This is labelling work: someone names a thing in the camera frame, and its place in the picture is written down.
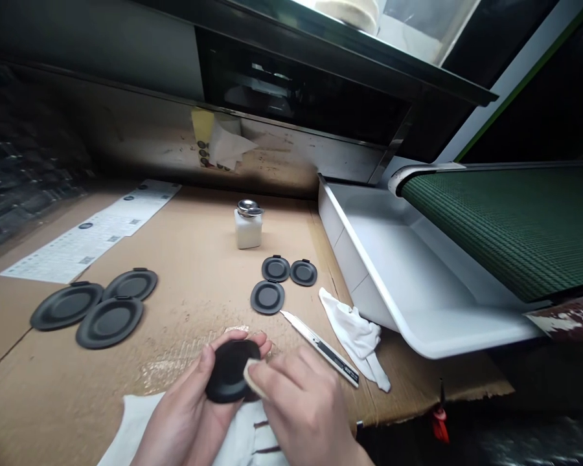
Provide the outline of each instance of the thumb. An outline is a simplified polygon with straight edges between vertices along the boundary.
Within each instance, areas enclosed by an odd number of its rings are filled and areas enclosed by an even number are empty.
[[[215,362],[216,355],[214,354],[214,348],[209,344],[204,345],[201,350],[199,363],[179,389],[182,397],[196,400],[205,393],[205,387],[212,375]]]

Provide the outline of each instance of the work table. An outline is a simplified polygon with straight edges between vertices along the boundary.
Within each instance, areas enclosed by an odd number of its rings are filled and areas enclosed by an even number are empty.
[[[105,187],[55,212],[3,250],[0,272],[130,189]],[[83,273],[79,280],[103,286],[134,267],[159,276],[137,329],[112,348],[81,348],[74,339],[77,325],[44,333],[31,329],[35,307],[63,285],[0,276],[0,464],[96,464],[119,427],[122,396],[165,390],[204,343],[228,329],[266,332],[274,344],[272,355],[307,344],[282,315],[251,309],[251,290],[263,280],[262,262],[274,254],[290,263],[308,259],[317,267],[313,287],[291,280],[282,284],[283,309],[351,361],[317,295],[324,287],[351,304],[315,203],[251,196],[266,210],[263,242],[238,250],[233,208],[243,197],[184,187],[134,236],[123,238]],[[439,400],[440,377],[451,400],[512,391],[484,353],[431,361],[387,330],[377,353],[391,380],[389,394],[362,375],[358,389],[340,378],[352,428],[357,422],[392,423],[426,412]]]

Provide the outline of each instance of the green conveyor belt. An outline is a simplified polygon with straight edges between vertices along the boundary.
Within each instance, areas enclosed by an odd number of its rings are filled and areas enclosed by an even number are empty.
[[[583,167],[418,175],[402,196],[524,302],[583,286]]]

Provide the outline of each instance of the white bottle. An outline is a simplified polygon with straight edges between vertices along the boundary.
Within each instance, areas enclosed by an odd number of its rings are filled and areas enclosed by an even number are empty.
[[[235,240],[238,249],[261,246],[261,215],[264,210],[249,199],[243,199],[235,209]]]

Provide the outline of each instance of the black oval gasket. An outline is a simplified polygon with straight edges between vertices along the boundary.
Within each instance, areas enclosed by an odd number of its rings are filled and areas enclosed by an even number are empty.
[[[291,265],[290,276],[301,286],[313,286],[317,281],[317,269],[309,259],[302,259]]]
[[[214,403],[233,403],[253,391],[244,380],[244,366],[249,359],[261,359],[257,343],[231,340],[216,350],[216,362],[205,395]]]
[[[131,296],[143,301],[157,285],[157,274],[144,267],[136,267],[129,272],[122,273],[106,287],[103,301],[116,296]]]
[[[114,346],[131,335],[143,316],[143,310],[143,302],[129,296],[102,301],[78,327],[76,341],[89,350]]]
[[[81,321],[101,300],[104,287],[74,282],[50,294],[30,316],[30,325],[41,331],[59,330]]]
[[[287,259],[274,255],[264,260],[261,275],[272,282],[284,282],[290,277],[290,263]]]
[[[285,302],[285,290],[280,283],[264,280],[253,288],[251,307],[262,314],[276,314]]]

